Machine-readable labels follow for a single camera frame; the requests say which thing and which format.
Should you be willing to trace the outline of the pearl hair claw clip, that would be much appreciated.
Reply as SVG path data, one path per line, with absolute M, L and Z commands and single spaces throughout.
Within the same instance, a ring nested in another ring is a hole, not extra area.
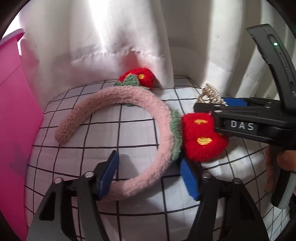
M 226 101 L 221 97 L 218 90 L 208 82 L 202 88 L 202 93 L 199 95 L 197 103 L 220 104 L 227 106 Z

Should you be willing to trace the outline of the black grid white tablecloth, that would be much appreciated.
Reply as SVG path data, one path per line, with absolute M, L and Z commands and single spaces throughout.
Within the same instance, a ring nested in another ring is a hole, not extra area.
M 25 183 L 28 240 L 295 240 L 292 187 L 268 193 L 262 126 L 224 110 L 269 110 L 268 99 L 222 100 L 178 76 L 142 87 L 131 75 L 52 97 Z

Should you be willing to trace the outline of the white curtain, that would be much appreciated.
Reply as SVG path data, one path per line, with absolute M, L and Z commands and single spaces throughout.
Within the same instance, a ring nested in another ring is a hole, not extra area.
M 146 67 L 162 88 L 175 75 L 231 97 L 278 96 L 246 28 L 295 39 L 266 1 L 30 1 L 20 12 L 23 70 L 41 106 L 81 85 Z

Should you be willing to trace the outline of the pink fuzzy strawberry headband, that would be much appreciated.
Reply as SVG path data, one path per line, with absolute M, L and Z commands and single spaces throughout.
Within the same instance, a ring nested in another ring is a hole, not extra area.
M 147 87 L 140 85 L 133 74 L 112 87 L 95 92 L 77 104 L 61 121 L 55 140 L 64 144 L 93 113 L 111 104 L 132 104 L 148 111 L 155 119 L 160 144 L 151 166 L 135 178 L 112 182 L 103 200 L 114 201 L 134 196 L 154 185 L 171 162 L 177 160 L 181 149 L 194 162 L 207 162 L 219 156 L 228 146 L 229 137 L 214 131 L 214 118 L 209 113 L 189 113 L 180 116 L 171 110 Z

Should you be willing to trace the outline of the pink plastic bin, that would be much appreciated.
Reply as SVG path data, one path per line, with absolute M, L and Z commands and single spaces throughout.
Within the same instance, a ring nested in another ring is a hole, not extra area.
M 18 29 L 1 39 L 1 213 L 26 240 L 25 179 L 32 145 L 43 121 L 21 66 Z

